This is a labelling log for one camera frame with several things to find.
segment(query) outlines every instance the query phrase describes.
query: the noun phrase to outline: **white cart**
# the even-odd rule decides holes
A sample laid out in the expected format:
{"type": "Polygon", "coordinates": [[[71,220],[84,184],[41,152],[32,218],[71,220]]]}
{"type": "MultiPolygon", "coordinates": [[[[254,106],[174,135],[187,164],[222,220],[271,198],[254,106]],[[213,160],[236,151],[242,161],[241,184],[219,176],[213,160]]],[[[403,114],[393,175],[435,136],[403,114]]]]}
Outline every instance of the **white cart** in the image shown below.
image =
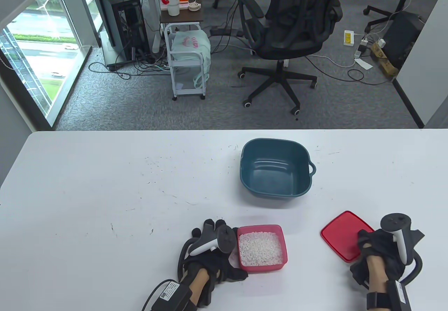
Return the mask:
{"type": "Polygon", "coordinates": [[[170,23],[165,26],[164,34],[165,34],[165,41],[167,44],[167,58],[168,58],[168,66],[171,73],[171,83],[173,85],[173,100],[177,100],[178,95],[182,94],[199,94],[201,96],[201,99],[205,99],[205,91],[207,87],[207,82],[205,80],[205,74],[204,74],[204,58],[202,56],[202,53],[199,51],[191,50],[191,51],[172,51],[171,46],[173,45],[174,37],[176,36],[175,28],[181,25],[189,25],[189,26],[195,26],[198,30],[201,29],[199,22],[185,22],[185,23],[170,23]],[[176,54],[189,54],[189,55],[196,55],[197,60],[176,60],[173,55],[176,54]],[[182,84],[179,79],[180,73],[179,68],[189,68],[189,69],[196,69],[197,72],[202,75],[202,84],[200,88],[195,88],[193,85],[193,81],[191,80],[192,88],[188,88],[188,86],[185,86],[182,84]]]}

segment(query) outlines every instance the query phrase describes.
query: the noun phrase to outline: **road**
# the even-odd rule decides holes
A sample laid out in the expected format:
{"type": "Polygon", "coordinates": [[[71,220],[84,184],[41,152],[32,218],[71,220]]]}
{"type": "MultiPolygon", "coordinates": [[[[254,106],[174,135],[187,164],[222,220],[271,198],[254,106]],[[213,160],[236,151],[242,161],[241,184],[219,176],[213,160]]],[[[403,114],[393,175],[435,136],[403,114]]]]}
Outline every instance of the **road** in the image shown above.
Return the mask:
{"type": "Polygon", "coordinates": [[[17,44],[27,57],[39,79],[65,79],[53,77],[52,72],[67,76],[75,63],[79,50],[67,50],[63,44],[18,41],[17,44]]]}
{"type": "Polygon", "coordinates": [[[8,24],[8,28],[12,33],[23,35],[73,37],[73,32],[65,16],[50,16],[48,18],[45,12],[23,12],[8,24]]]}

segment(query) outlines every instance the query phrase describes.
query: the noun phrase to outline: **red lid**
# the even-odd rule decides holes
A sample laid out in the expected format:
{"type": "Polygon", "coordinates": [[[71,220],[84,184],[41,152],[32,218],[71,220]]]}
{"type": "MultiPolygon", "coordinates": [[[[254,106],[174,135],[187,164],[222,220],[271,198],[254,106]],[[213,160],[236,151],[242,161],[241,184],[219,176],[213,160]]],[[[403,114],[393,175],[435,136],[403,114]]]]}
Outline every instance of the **red lid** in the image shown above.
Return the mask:
{"type": "Polygon", "coordinates": [[[358,232],[365,229],[373,232],[371,226],[350,211],[345,211],[326,225],[320,235],[325,242],[347,263],[360,256],[358,232]]]}

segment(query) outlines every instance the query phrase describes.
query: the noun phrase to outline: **forearm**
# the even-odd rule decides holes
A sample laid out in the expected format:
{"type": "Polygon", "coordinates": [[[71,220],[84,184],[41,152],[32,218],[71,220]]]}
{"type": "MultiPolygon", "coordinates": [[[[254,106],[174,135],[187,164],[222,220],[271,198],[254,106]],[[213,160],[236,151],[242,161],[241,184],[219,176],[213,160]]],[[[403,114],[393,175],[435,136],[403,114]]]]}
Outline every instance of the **forearm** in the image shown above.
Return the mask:
{"type": "Polygon", "coordinates": [[[192,301],[194,305],[197,305],[197,302],[199,301],[199,297],[202,293],[202,290],[203,290],[205,284],[208,282],[209,278],[210,278],[210,276],[208,276],[207,270],[202,268],[197,273],[195,280],[190,284],[189,287],[190,287],[190,290],[192,291],[190,301],[192,301]]]}
{"type": "MultiPolygon", "coordinates": [[[[389,280],[386,275],[384,261],[379,256],[367,257],[369,268],[369,292],[386,293],[386,282],[389,280]]],[[[371,311],[390,311],[389,309],[371,309],[371,311]]]]}

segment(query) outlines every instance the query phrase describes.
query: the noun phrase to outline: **carpet floor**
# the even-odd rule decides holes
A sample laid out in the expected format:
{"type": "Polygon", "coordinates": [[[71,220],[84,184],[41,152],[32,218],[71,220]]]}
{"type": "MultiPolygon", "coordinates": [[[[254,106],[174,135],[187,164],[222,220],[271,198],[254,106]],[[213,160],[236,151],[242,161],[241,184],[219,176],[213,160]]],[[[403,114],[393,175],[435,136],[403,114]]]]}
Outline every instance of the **carpet floor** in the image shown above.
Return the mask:
{"type": "MultiPolygon", "coordinates": [[[[217,10],[213,0],[203,0],[205,21],[203,28],[221,25],[235,0],[221,0],[217,10]]],[[[270,0],[256,0],[264,11],[270,0]]],[[[399,0],[340,0],[344,17],[336,24],[334,33],[323,44],[317,55],[328,56],[342,66],[353,63],[355,47],[343,46],[344,30],[363,33],[368,21],[379,18],[375,12],[363,15],[367,4],[384,10],[395,10],[399,0]]],[[[426,19],[437,0],[411,0],[406,9],[426,19]]],[[[143,0],[144,15],[149,6],[143,0]]],[[[240,26],[239,13],[233,28],[240,26]]],[[[220,37],[212,37],[212,48],[220,37]]],[[[360,41],[355,36],[355,44],[360,41]]],[[[227,43],[224,37],[222,44],[227,43]]],[[[243,44],[231,38],[231,45],[223,52],[212,55],[210,79],[206,99],[198,96],[179,96],[172,101],[169,76],[141,76],[130,80],[116,74],[99,74],[88,70],[92,62],[102,62],[101,49],[93,49],[85,68],[72,88],[69,99],[59,115],[57,130],[205,130],[205,129],[339,129],[339,128],[416,128],[410,113],[391,82],[371,86],[360,82],[332,79],[315,69],[306,58],[289,61],[289,71],[318,76],[317,89],[309,83],[290,81],[301,102],[298,116],[289,113],[294,106],[277,84],[254,98],[250,108],[243,100],[264,81],[264,77],[246,74],[239,79],[242,66],[275,68],[275,61],[252,56],[243,44]]],[[[349,79],[347,68],[340,68],[325,58],[309,57],[322,71],[340,79],[349,79]]],[[[385,81],[378,65],[365,58],[374,67],[363,70],[365,82],[385,81]]],[[[100,65],[92,67],[102,70],[100,65]]],[[[136,73],[133,66],[122,71],[136,73]]]]}

